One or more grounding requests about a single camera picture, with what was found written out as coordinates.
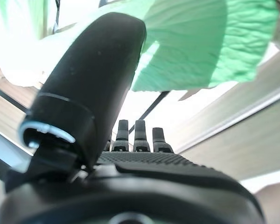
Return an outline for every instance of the robotic hand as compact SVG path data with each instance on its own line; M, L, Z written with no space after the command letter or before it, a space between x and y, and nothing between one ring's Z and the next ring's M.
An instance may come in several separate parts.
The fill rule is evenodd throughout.
M72 44L19 128L37 148L26 172L10 170L0 224L264 224L252 194L229 176L174 154L163 130L136 121L110 133L129 90L145 24L109 13Z

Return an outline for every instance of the wooden wall panel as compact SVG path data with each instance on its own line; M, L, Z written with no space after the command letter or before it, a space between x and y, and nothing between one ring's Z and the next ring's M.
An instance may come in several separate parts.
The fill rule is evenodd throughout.
M38 92L35 87L13 85L5 78L0 82L0 89L27 108L31 106Z
M24 147L17 136L17 128L24 116L24 112L0 96L0 134L21 148Z

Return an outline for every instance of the bright light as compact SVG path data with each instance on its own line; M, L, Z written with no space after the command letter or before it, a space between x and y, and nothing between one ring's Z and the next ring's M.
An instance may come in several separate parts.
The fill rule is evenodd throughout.
M256 176L240 182L251 193L257 193L264 187L272 184L280 183L280 171Z

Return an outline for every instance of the black cylindrical actuator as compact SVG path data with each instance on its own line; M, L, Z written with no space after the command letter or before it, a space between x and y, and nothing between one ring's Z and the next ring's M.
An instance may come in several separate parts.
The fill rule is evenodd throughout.
M22 142L37 147L46 136L57 137L93 166L131 87L145 37L144 22L132 16L95 20L39 91L19 128Z

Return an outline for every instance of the green cloth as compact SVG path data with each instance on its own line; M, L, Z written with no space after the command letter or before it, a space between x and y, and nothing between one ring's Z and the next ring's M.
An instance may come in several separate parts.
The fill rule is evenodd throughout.
M23 4L0 0L5 26L13 21L6 22L3 2L12 1ZM25 2L39 38L44 14L40 4L46 0ZM47 53L51 58L41 61L55 66L74 39L108 12L135 16L147 27L134 91L187 90L253 80L278 19L275 0L121 0L89 14L70 30L45 38L46 45L54 47Z

